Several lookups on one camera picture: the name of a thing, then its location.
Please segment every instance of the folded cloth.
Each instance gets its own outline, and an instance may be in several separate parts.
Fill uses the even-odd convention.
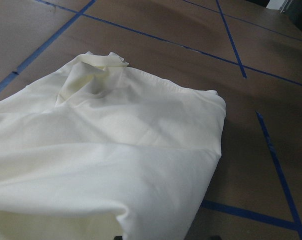
[[[225,102],[81,54],[0,101],[0,240],[182,240]]]

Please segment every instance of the crumpled fabric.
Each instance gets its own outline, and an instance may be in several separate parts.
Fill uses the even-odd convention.
[[[225,102],[81,54],[0,101],[0,240],[183,240]]]

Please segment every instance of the cloth fold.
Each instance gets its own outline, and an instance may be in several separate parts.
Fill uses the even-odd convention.
[[[81,54],[0,102],[0,240],[182,240],[225,102]]]

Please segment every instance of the white cloth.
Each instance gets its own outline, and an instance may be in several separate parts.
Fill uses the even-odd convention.
[[[225,102],[81,54],[0,102],[0,240],[182,240]]]

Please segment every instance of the wrinkled white fabric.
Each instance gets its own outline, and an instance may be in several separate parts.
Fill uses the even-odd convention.
[[[81,54],[0,102],[0,240],[182,240],[225,102]]]

